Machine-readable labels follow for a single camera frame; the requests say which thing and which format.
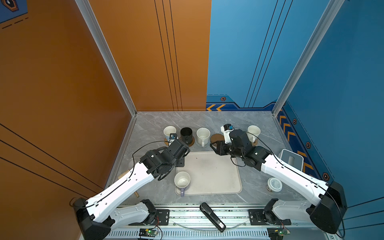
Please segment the round wooden coaster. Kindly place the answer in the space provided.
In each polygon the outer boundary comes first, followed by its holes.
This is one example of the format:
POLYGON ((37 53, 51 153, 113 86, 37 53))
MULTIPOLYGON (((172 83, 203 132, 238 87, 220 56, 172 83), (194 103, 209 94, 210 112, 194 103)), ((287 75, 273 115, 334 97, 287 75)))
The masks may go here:
POLYGON ((210 138, 211 144, 217 145, 217 141, 225 141, 225 137, 222 134, 213 134, 210 138))

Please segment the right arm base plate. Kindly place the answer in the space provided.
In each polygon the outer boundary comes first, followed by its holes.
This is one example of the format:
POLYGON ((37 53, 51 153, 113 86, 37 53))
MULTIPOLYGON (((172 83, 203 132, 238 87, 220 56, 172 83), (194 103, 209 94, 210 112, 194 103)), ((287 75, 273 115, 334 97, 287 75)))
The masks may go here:
POLYGON ((249 219, 252 226, 262 226, 262 225, 288 225, 292 224, 291 220, 280 220, 272 211, 265 212, 261 209, 250 209, 248 210, 249 219))

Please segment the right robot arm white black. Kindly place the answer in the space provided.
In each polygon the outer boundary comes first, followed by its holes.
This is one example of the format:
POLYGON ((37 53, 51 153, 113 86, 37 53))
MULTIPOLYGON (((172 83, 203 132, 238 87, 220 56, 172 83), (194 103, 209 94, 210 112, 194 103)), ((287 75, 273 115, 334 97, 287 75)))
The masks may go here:
POLYGON ((279 159, 267 145, 253 146, 242 130, 227 130, 224 138, 210 144, 217 155, 240 158, 246 166, 278 179, 304 197, 303 201, 271 199, 263 210, 267 224, 299 220, 311 222, 329 234, 345 232, 344 215, 348 207, 341 184, 327 183, 297 170, 279 159))

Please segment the white mug purple handle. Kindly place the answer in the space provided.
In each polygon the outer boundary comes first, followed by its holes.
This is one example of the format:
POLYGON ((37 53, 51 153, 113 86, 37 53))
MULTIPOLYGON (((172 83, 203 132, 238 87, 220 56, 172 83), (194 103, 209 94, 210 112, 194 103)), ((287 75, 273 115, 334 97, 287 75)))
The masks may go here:
POLYGON ((185 190, 191 183, 191 176, 187 172, 179 172, 175 175, 174 183, 180 191, 180 196, 185 196, 185 190))

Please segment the light blue mug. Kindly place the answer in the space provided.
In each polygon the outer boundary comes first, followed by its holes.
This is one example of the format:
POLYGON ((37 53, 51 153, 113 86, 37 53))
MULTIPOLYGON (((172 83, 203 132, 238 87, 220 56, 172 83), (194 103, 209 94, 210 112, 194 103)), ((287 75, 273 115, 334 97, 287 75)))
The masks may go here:
POLYGON ((176 134, 177 133, 177 129, 174 126, 167 126, 167 127, 164 128, 163 133, 165 135, 166 141, 169 141, 170 140, 170 135, 171 134, 176 134))

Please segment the black mug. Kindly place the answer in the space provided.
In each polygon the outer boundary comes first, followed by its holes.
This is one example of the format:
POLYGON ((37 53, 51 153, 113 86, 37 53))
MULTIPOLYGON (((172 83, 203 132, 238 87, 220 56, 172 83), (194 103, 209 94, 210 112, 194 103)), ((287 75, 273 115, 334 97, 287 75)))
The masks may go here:
POLYGON ((185 127, 181 129, 181 138, 184 139, 185 142, 190 143, 192 141, 193 130, 189 127, 185 127))

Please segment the glossy dark brown coaster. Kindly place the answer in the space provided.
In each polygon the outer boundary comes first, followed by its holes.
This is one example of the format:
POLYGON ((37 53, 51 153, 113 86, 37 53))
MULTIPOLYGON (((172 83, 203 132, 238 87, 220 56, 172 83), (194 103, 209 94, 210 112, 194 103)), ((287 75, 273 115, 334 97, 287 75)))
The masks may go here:
POLYGON ((192 141, 190 143, 187 143, 184 141, 184 139, 180 138, 180 141, 185 144, 185 145, 188 145, 189 147, 192 147, 194 144, 195 144, 195 138, 192 137, 192 141))

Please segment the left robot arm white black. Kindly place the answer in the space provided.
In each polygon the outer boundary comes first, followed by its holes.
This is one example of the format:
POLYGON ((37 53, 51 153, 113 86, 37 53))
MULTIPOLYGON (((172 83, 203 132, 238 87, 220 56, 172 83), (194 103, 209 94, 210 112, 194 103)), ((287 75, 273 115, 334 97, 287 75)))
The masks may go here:
POLYGON ((112 230, 130 224, 157 224, 157 209, 150 200, 122 208, 120 205, 134 192, 153 180, 162 180, 190 152, 180 140, 150 150, 122 178, 101 193, 79 198, 72 203, 82 236, 86 240, 103 240, 112 230))

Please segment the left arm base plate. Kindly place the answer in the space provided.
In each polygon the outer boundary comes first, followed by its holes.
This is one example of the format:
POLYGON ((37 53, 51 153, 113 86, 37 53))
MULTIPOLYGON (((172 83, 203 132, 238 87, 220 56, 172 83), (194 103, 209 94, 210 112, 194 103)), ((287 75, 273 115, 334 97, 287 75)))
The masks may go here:
POLYGON ((157 214, 153 217, 150 217, 149 220, 145 220, 142 223, 133 223, 130 226, 167 226, 170 220, 170 210, 169 209, 159 209, 157 214))

